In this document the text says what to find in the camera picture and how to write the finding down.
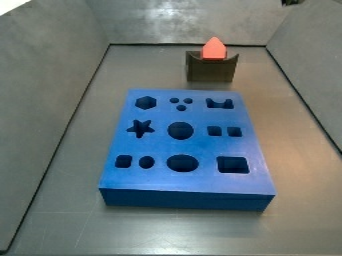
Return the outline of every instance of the hexagonal hole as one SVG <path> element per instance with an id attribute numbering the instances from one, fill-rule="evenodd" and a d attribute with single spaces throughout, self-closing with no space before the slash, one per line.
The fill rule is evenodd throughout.
<path id="1" fill-rule="evenodd" d="M 135 101 L 135 106 L 145 110 L 154 108 L 157 106 L 157 99 L 150 96 L 145 96 Z"/>

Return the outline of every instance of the circular hole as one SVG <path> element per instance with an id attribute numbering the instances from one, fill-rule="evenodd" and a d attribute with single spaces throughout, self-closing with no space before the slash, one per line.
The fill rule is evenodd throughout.
<path id="1" fill-rule="evenodd" d="M 185 105 L 179 105 L 179 106 L 177 106 L 177 109 L 178 109 L 179 111 L 185 111 L 185 110 L 187 109 L 187 107 L 186 107 Z"/>
<path id="2" fill-rule="evenodd" d="M 171 103 L 178 103 L 178 102 L 179 102 L 179 99 L 178 99 L 178 98 L 171 98 L 171 99 L 170 99 L 170 102 L 171 102 Z"/>
<path id="3" fill-rule="evenodd" d="M 177 140 L 186 140 L 194 134 L 193 126 L 186 122 L 175 122 L 167 128 L 169 135 Z"/>
<path id="4" fill-rule="evenodd" d="M 186 99 L 185 99 L 185 103 L 191 104 L 191 103 L 193 103 L 193 99 L 186 98 Z"/>
<path id="5" fill-rule="evenodd" d="M 154 164 L 155 164 L 155 159 L 151 156 L 145 156 L 139 160 L 139 165 L 145 169 L 151 168 Z"/>

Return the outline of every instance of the star-shaped hole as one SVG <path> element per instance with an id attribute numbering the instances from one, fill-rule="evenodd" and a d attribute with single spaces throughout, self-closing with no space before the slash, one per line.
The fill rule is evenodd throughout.
<path id="1" fill-rule="evenodd" d="M 137 138 L 141 139 L 146 132 L 153 133 L 155 130 L 150 127 L 151 120 L 141 122 L 134 120 L 134 126 L 127 129 L 127 132 L 135 132 Z"/>

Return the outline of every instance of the blue block side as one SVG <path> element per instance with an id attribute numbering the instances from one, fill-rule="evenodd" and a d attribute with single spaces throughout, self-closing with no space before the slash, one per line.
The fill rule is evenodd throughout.
<path id="1" fill-rule="evenodd" d="M 263 211 L 274 196 L 199 195 L 191 192 L 100 189 L 107 205 Z"/>

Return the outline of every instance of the hole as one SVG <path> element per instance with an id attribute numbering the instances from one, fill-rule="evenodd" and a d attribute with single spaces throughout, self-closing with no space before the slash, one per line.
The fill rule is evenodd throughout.
<path id="1" fill-rule="evenodd" d="M 249 165 L 245 157 L 219 156 L 218 169 L 221 173 L 249 173 Z"/>
<path id="2" fill-rule="evenodd" d="M 154 108 L 157 106 L 157 99 L 150 96 L 145 96 L 137 100 L 135 106 L 145 110 Z"/>
<path id="3" fill-rule="evenodd" d="M 223 108 L 223 109 L 234 108 L 231 99 L 226 99 L 223 103 L 218 103 L 213 99 L 206 99 L 206 102 L 207 102 L 207 108 Z"/>
<path id="4" fill-rule="evenodd" d="M 242 137 L 242 132 L 239 127 L 229 127 L 227 132 L 230 137 Z"/>
<path id="5" fill-rule="evenodd" d="M 186 122 L 175 122 L 167 128 L 169 135 L 177 140 L 186 140 L 194 134 L 193 126 Z"/>
<path id="6" fill-rule="evenodd" d="M 126 131 L 135 132 L 137 138 L 141 139 L 146 132 L 155 132 L 155 130 L 150 127 L 151 120 L 141 122 L 139 120 L 134 120 L 134 126 L 130 127 Z"/>
<path id="7" fill-rule="evenodd" d="M 178 99 L 178 98 L 171 98 L 171 99 L 170 99 L 170 102 L 171 102 L 171 103 L 178 103 L 178 102 L 179 102 L 179 99 Z"/>
<path id="8" fill-rule="evenodd" d="M 209 126 L 207 130 L 210 136 L 222 136 L 222 129 L 219 126 Z"/>
<path id="9" fill-rule="evenodd" d="M 130 156 L 130 155 L 119 155 L 117 157 L 115 167 L 118 167 L 118 168 L 129 168 L 131 166 L 131 163 L 133 163 L 133 156 Z"/>
<path id="10" fill-rule="evenodd" d="M 191 103 L 193 103 L 193 99 L 186 98 L 186 99 L 185 99 L 185 103 L 191 104 Z"/>
<path id="11" fill-rule="evenodd" d="M 185 110 L 187 109 L 187 107 L 186 107 L 185 105 L 179 105 L 179 106 L 177 106 L 177 109 L 178 109 L 179 111 L 185 111 Z"/>
<path id="12" fill-rule="evenodd" d="M 139 160 L 139 165 L 145 169 L 151 168 L 154 164 L 155 164 L 155 159 L 151 156 L 145 156 Z"/>
<path id="13" fill-rule="evenodd" d="M 174 155 L 167 159 L 167 166 L 175 172 L 193 172 L 198 165 L 197 158 L 189 155 Z"/>
<path id="14" fill-rule="evenodd" d="M 302 1 L 300 0 L 282 0 L 282 5 L 293 5 L 300 4 Z"/>

